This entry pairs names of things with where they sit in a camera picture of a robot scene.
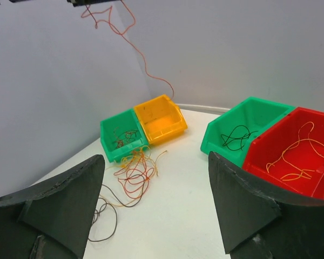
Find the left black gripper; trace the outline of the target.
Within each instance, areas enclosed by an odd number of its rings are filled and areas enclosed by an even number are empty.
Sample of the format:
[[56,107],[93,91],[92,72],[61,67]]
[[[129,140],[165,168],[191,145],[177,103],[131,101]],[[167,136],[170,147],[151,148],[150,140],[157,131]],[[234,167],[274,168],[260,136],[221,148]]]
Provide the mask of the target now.
[[[9,2],[11,3],[20,3],[20,2],[27,2],[27,1],[29,0],[9,0]],[[66,0],[66,2],[72,4],[73,7],[107,3],[113,1],[116,0]]]

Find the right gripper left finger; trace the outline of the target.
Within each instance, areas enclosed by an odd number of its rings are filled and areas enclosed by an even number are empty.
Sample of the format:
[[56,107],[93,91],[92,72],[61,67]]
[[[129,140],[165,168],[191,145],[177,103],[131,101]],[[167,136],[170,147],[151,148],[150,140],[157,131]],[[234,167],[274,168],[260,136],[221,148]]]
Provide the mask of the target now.
[[0,197],[0,258],[83,258],[104,169],[97,154]]

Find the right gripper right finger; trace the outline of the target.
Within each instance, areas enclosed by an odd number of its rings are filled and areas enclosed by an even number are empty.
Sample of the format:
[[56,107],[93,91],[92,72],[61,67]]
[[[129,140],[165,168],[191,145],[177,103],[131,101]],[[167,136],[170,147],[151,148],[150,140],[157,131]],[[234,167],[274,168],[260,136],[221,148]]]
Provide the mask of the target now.
[[273,185],[215,152],[208,175],[231,258],[324,258],[324,200]]

